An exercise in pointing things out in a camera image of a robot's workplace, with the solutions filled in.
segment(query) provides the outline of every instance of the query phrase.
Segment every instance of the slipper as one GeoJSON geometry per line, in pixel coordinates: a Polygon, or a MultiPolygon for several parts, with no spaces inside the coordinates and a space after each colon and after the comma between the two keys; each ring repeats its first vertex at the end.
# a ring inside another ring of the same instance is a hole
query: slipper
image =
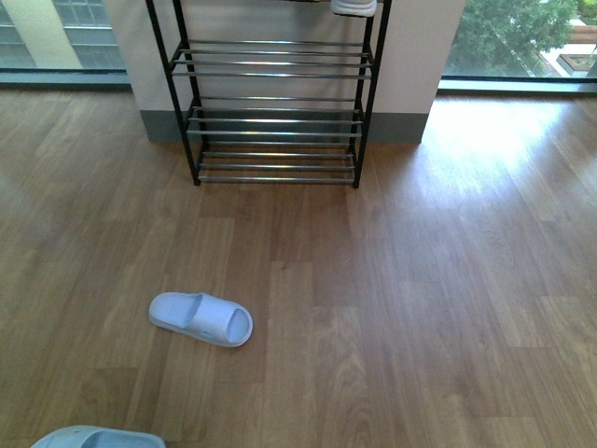
{"type": "Polygon", "coordinates": [[[31,448],[166,448],[158,436],[107,427],[63,427],[49,433],[31,448]]]}
{"type": "Polygon", "coordinates": [[[373,17],[377,0],[331,0],[331,10],[339,16],[373,17]]]}
{"type": "Polygon", "coordinates": [[[238,303],[209,294],[164,292],[149,305],[152,324],[206,343],[238,347],[253,331],[253,318],[238,303]]]}

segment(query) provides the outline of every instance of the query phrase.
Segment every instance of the window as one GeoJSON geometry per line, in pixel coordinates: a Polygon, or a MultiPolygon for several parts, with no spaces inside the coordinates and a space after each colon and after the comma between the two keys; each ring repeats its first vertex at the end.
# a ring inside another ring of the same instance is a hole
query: window
{"type": "Polygon", "coordinates": [[[468,0],[444,75],[597,79],[597,0],[468,0]]]}
{"type": "Polygon", "coordinates": [[[83,68],[124,68],[102,0],[53,0],[83,68]]]}
{"type": "Polygon", "coordinates": [[[4,0],[0,68],[124,71],[124,63],[103,0],[4,0]]]}
{"type": "Polygon", "coordinates": [[[15,67],[33,68],[35,63],[0,2],[0,68],[15,67]]]}

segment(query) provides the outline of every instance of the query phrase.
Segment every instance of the metal shoe rack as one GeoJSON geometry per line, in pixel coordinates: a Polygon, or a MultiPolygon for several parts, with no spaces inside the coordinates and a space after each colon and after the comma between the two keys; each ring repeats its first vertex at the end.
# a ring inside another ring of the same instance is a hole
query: metal shoe rack
{"type": "Polygon", "coordinates": [[[146,0],[194,184],[285,182],[358,188],[391,3],[383,2],[377,16],[380,31],[372,44],[374,17],[362,19],[362,42],[191,39],[181,1],[173,0],[180,43],[169,56],[154,2],[146,0]],[[180,104],[177,77],[190,82],[193,98],[188,109],[180,104]],[[213,91],[202,95],[200,82],[211,77],[257,78],[272,86],[296,78],[309,79],[310,86],[336,79],[353,83],[354,97],[250,92],[228,96],[213,91]]]}

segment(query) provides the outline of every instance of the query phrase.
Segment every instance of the green foliage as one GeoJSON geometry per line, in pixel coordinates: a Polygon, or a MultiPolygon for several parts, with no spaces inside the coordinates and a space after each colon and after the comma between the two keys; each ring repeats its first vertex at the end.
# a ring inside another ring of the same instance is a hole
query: green foliage
{"type": "Polygon", "coordinates": [[[578,0],[578,12],[582,17],[597,17],[597,0],[578,0]]]}
{"type": "Polygon", "coordinates": [[[576,0],[468,0],[445,73],[524,77],[534,53],[566,44],[575,12],[576,0]]]}

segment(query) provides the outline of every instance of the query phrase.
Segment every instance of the black metal frame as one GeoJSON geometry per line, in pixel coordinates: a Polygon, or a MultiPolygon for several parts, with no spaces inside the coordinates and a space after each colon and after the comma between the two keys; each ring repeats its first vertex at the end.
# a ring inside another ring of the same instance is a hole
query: black metal frame
{"type": "Polygon", "coordinates": [[[170,59],[153,0],[146,0],[146,5],[195,185],[200,185],[202,181],[220,181],[352,184],[354,188],[359,187],[392,0],[383,2],[375,52],[371,46],[373,17],[366,18],[363,41],[359,43],[267,40],[229,42],[189,39],[181,0],[173,0],[181,40],[174,56],[170,59]],[[351,47],[360,48],[360,52],[348,51],[351,47]],[[230,60],[231,57],[241,55],[246,60],[230,60]],[[223,59],[214,60],[216,56],[223,59]],[[358,62],[346,62],[352,58],[358,62]],[[185,66],[186,69],[177,70],[180,66],[185,66]],[[280,71],[279,67],[283,67],[285,71],[280,71]],[[355,69],[358,69],[356,74],[347,74],[355,69]],[[180,105],[174,84],[175,77],[188,77],[190,81],[193,100],[186,113],[180,105]],[[202,97],[198,77],[354,79],[356,92],[354,99],[284,96],[202,97]],[[369,82],[368,95],[366,102],[363,103],[367,81],[369,82]],[[271,102],[292,104],[315,101],[333,104],[352,103],[353,108],[305,108],[278,105],[204,107],[203,100],[216,104],[229,101],[242,104],[244,101],[251,101],[266,105],[271,102]],[[257,125],[262,129],[249,127],[257,125]],[[280,131],[280,125],[285,126],[282,131],[280,131]],[[197,157],[193,155],[190,135],[201,137],[201,147],[197,157]],[[235,148],[230,151],[223,149],[212,151],[213,147],[226,146],[235,148]],[[294,152],[289,152],[287,148],[291,148],[294,152]],[[308,161],[309,164],[296,164],[296,161],[303,160],[308,161]],[[202,175],[205,171],[234,174],[202,175]],[[258,175],[247,175],[247,172],[258,172],[258,175]],[[278,176],[267,175],[270,172],[277,172],[278,176]],[[297,176],[295,173],[307,174],[297,176]]]}

